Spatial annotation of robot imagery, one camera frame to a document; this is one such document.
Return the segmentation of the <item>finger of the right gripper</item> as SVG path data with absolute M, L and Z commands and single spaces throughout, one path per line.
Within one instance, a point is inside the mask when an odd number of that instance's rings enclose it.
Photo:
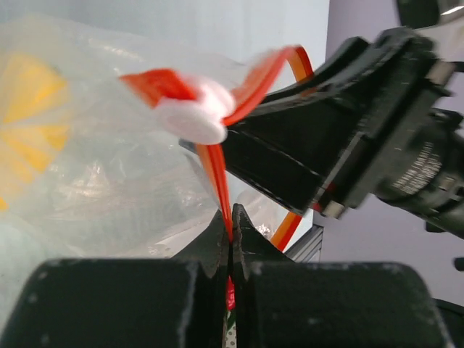
M 336 80 L 367 47 L 349 38 L 315 72 L 298 52 L 304 76 L 229 126 L 220 146 L 226 170 L 292 212 L 314 207 L 360 119 L 348 97 L 336 93 Z

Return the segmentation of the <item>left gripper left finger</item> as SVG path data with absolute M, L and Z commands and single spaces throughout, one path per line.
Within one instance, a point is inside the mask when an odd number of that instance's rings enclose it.
M 174 257 L 62 258 L 28 277 L 3 347 L 223 347 L 223 216 Z

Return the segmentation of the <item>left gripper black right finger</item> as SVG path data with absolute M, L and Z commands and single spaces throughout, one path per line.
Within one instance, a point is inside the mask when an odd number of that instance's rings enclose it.
M 397 262 L 294 262 L 232 210 L 240 347 L 453 347 L 418 273 Z

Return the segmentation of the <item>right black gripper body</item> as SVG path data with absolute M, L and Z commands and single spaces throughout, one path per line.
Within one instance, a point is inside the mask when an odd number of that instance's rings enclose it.
M 336 161 L 312 207 L 338 218 L 372 194 L 423 219 L 429 230 L 463 236 L 463 116 L 436 108 L 460 66 L 438 57 L 430 38 L 392 28 L 367 42 L 347 39 L 315 72 L 318 149 Z

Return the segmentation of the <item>clear zip top bag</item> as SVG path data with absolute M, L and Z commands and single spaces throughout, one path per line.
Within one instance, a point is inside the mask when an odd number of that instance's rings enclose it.
M 63 150 L 1 209 L 1 222 L 53 247 L 47 260 L 164 259 L 220 212 L 229 259 L 234 204 L 220 146 L 285 66 L 304 76 L 297 53 L 305 50 L 285 46 L 224 70 L 185 49 L 135 45 L 129 52 L 50 17 L 1 25 L 1 55 L 27 54 L 55 69 L 67 81 L 70 112 Z

